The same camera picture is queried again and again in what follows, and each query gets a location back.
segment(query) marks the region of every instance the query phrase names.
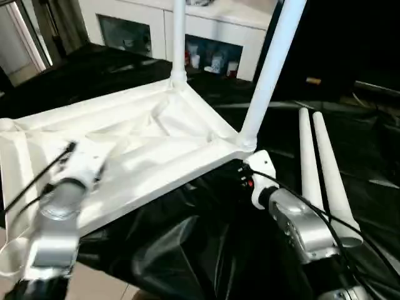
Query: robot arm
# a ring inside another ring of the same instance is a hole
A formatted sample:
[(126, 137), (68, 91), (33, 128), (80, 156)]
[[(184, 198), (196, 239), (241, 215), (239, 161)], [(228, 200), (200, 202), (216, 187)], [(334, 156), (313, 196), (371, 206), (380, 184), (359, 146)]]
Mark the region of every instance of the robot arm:
[(81, 204), (103, 170), (105, 155), (77, 144), (39, 202), (21, 279), (5, 299), (64, 299), (79, 246)]
[[(357, 285), (347, 270), (338, 272), (336, 266), (341, 253), (324, 220), (288, 190), (253, 173), (257, 171), (275, 178), (276, 172), (267, 151), (249, 156), (244, 165), (251, 172), (254, 188), (252, 203), (258, 209), (268, 209), (279, 229), (287, 236), (287, 242), (295, 249), (318, 300), (369, 299), (364, 288)], [(325, 280), (315, 280), (315, 274)]]

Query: white cylinder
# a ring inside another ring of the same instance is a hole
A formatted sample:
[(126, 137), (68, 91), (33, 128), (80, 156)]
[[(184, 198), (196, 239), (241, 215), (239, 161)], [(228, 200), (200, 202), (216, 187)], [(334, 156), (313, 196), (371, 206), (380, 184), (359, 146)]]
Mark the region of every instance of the white cylinder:
[(171, 79), (175, 83), (186, 82), (185, 71), (185, 0), (174, 0), (174, 56)]
[(256, 86), (256, 91), (252, 97), (242, 130), (237, 137), (236, 142), (238, 146), (248, 149), (255, 149), (257, 146), (258, 131), (263, 122), (286, 56), (288, 55), (305, 5), (306, 0), (285, 0), (283, 4), (281, 15)]
[[(312, 115), (314, 120), (315, 133), (318, 144), (319, 157), (321, 160), (322, 173), (324, 174), (326, 196), (329, 203), (329, 210), (333, 216), (342, 219), (356, 229), (360, 229), (354, 220), (349, 205), (346, 191), (344, 190), (342, 178), (340, 176), (338, 164), (326, 130), (324, 117), (320, 112)], [(343, 245), (353, 247), (363, 242), (362, 237), (348, 227), (332, 221), (332, 227), (340, 237)]]
[(311, 133), (308, 109), (299, 111), (301, 190), (302, 195), (314, 206), (324, 210), (321, 187), (319, 185), (317, 161), (315, 158), (313, 134)]

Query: white cabinet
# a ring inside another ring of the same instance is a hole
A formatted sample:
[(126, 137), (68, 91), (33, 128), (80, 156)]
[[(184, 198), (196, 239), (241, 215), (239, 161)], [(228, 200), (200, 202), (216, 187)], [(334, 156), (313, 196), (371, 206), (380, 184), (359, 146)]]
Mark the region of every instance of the white cabinet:
[[(137, 44), (140, 49), (149, 46), (151, 57), (166, 59), (162, 9), (117, 0), (79, 0), (79, 5), (92, 43), (126, 50), (135, 49)], [(148, 44), (129, 28), (139, 28), (141, 34), (148, 31)]]
[[(92, 43), (172, 61), (173, 0), (79, 0), (79, 4)], [(210, 65), (205, 45), (214, 43), (216, 49), (224, 49), (223, 54), (234, 52), (234, 58), (224, 58), (221, 74), (233, 59), (239, 63), (237, 78), (253, 80), (275, 6), (276, 0), (215, 0), (206, 7), (187, 6), (187, 40), (206, 39), (200, 42), (201, 69)]]
[[(165, 12), (167, 60), (173, 60), (173, 13)], [(237, 78), (251, 81), (257, 68), (266, 32), (201, 17), (186, 16), (186, 34), (226, 44), (241, 46)]]

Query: white pole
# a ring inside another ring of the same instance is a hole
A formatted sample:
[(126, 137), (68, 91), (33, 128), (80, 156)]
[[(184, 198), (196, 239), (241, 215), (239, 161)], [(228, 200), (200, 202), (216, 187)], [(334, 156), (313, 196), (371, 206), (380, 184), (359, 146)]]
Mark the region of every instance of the white pole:
[[(344, 190), (338, 164), (336, 163), (331, 141), (329, 140), (328, 132), (326, 130), (324, 117), (320, 112), (315, 112), (312, 115), (312, 119), (314, 120), (319, 158), (321, 160), (322, 173), (324, 174), (329, 210), (333, 216), (342, 219), (359, 230), (360, 227), (351, 213), (348, 197)], [(357, 246), (363, 242), (360, 235), (336, 221), (332, 221), (332, 227), (335, 229), (337, 235), (343, 242), (343, 245), (346, 247)]]
[(185, 0), (174, 0), (174, 57), (171, 79), (173, 84), (186, 82), (185, 71)]
[(236, 144), (249, 151), (257, 146), (257, 134), (273, 95), (306, 0), (285, 0), (264, 66)]
[(315, 158), (313, 134), (311, 133), (308, 109), (299, 111), (301, 189), (302, 195), (311, 204), (324, 210), (321, 187), (319, 185), (317, 161)]

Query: black cable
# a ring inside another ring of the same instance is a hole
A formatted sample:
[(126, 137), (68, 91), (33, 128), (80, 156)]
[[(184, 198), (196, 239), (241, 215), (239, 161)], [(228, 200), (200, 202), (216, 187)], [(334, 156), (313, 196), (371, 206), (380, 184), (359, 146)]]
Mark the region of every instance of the black cable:
[(75, 147), (76, 147), (76, 143), (70, 142), (68, 144), (67, 148), (59, 156), (57, 156), (52, 162), (50, 162), (50, 164), (47, 167), (45, 167), (38, 175), (36, 175), (31, 180), (31, 182), (14, 198), (14, 200), (11, 201), (9, 206), (4, 208), (2, 213), (4, 215), (7, 214), (10, 211), (10, 209), (12, 209), (18, 203), (18, 201), (26, 194), (28, 189), (30, 189), (36, 183), (36, 181), (38, 181), (40, 178), (42, 178), (43, 175), (46, 172), (48, 172), (56, 163), (58, 163), (66, 154), (73, 152), (75, 150)]
[[(353, 228), (351, 225), (347, 224), (346, 222), (344, 222), (343, 220), (339, 219), (338, 217), (332, 216), (331, 214), (328, 214), (326, 212), (324, 212), (323, 210), (319, 209), (318, 207), (314, 206), (311, 204), (311, 202), (309, 202), (305, 197), (303, 197), (302, 195), (298, 194), (297, 192), (293, 191), (290, 187), (286, 186), (285, 184), (281, 183), (280, 181), (278, 181), (277, 179), (264, 174), (262, 172), (258, 172), (258, 171), (254, 171), (252, 169), (250, 169), (250, 171), (254, 174), (258, 174), (261, 175), (265, 178), (268, 178), (271, 181), (274, 181), (275, 183), (279, 184), (280, 186), (282, 186), (283, 188), (287, 189), (291, 194), (293, 194), (294, 196), (296, 196), (297, 198), (299, 198), (305, 205), (307, 205), (310, 209), (312, 209), (326, 224), (326, 226), (328, 227), (329, 231), (332, 234), (333, 239), (335, 240), (337, 247), (339, 248), (340, 252), (343, 255), (343, 258), (348, 266), (348, 268), (355, 273), (356, 279), (360, 282), (360, 284), (362, 286), (364, 286), (364, 288), (367, 290), (367, 292), (374, 297), (375, 292), (369, 287), (369, 285), (364, 281), (364, 279), (362, 278), (361, 274), (359, 273), (358, 268), (353, 264), (353, 262), (348, 258), (347, 255), (347, 251), (345, 250), (342, 241), (340, 240), (339, 236), (336, 234), (336, 231), (333, 229), (332, 225), (330, 224), (330, 222), (328, 222), (328, 220), (326, 220), (326, 218), (323, 215), (326, 215), (332, 219), (334, 219), (335, 221), (347, 226), (348, 228), (354, 230), (355, 232), (357, 232), (358, 234), (360, 234), (360, 236), (362, 236), (364, 238), (364, 240), (367, 241), (367, 243), (371, 244), (372, 242), (368, 239), (365, 238), (365, 235), (363, 233), (361, 233), (360, 231), (358, 231), (357, 229)], [(385, 263), (385, 265), (389, 268), (389, 270), (391, 272), (394, 272), (392, 275), (394, 275), (394, 277), (397, 280), (400, 280), (399, 274), (397, 273), (397, 271), (393, 268), (393, 266), (390, 264), (390, 262), (388, 261), (388, 259), (383, 256), (382, 252), (378, 249), (378, 247), (376, 247), (376, 252), (378, 254), (379, 257), (382, 256), (382, 260)]]
[(38, 197), (36, 197), (35, 199), (33, 199), (32, 201), (28, 202), (27, 204), (25, 204), (25, 206), (17, 213), (17, 215), (15, 216), (15, 218), (12, 220), (11, 223), (11, 227), (10, 227), (10, 231), (12, 232), (12, 228), (13, 226), (17, 223), (17, 220), (19, 219), (19, 217), (23, 214), (24, 211), (26, 211), (28, 208), (30, 208), (33, 204), (37, 203), (38, 201), (40, 201), (43, 198), (44, 195), (40, 195)]

